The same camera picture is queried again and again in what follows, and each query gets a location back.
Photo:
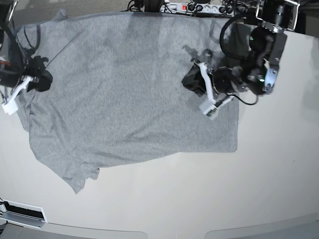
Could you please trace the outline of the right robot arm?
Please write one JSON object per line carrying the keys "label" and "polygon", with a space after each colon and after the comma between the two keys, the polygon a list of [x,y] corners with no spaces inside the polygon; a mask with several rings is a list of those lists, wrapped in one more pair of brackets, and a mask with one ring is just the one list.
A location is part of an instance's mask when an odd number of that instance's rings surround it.
{"label": "right robot arm", "polygon": [[45,66],[48,58],[35,55],[40,44],[40,27],[36,27],[36,46],[24,48],[12,18],[17,3],[16,0],[0,2],[0,85],[15,89],[30,76],[27,91],[45,92],[50,89],[53,77]]}

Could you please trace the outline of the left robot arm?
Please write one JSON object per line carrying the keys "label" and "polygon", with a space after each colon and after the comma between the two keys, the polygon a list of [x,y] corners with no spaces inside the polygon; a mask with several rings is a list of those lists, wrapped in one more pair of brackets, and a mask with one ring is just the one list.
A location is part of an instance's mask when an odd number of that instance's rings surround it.
{"label": "left robot arm", "polygon": [[[221,28],[219,43],[222,52],[238,60],[239,65],[212,69],[193,59],[194,65],[184,76],[182,85],[199,96],[207,95],[216,106],[238,98],[240,92],[251,91],[257,97],[270,94],[287,41],[284,32],[295,30],[299,8],[298,0],[260,0],[255,13],[241,13],[230,18]],[[260,23],[250,33],[250,51],[246,56],[232,53],[225,43],[227,28],[241,18],[252,17]]]}

